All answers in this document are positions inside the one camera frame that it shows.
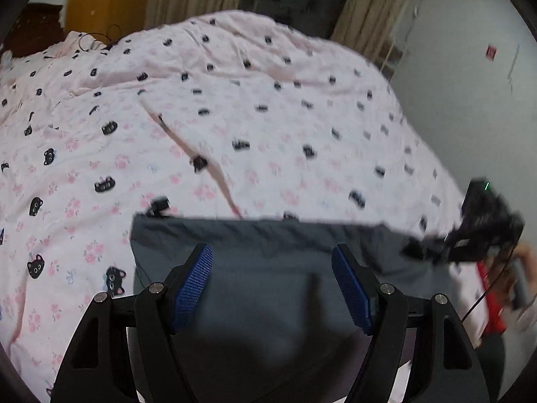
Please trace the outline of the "person right hand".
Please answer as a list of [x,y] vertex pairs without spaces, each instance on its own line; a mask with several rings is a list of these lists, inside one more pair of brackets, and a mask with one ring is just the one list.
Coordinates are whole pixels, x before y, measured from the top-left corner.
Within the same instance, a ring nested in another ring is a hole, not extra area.
[[[536,253],[533,248],[526,243],[519,243],[512,252],[515,260],[520,262],[523,267],[523,281],[527,285],[529,300],[536,296]],[[514,266],[510,264],[501,274],[496,275],[497,283],[491,289],[495,293],[497,300],[503,308],[508,310],[517,310],[519,307],[514,306],[511,297],[514,295],[514,289],[519,285],[520,277],[514,271]]]

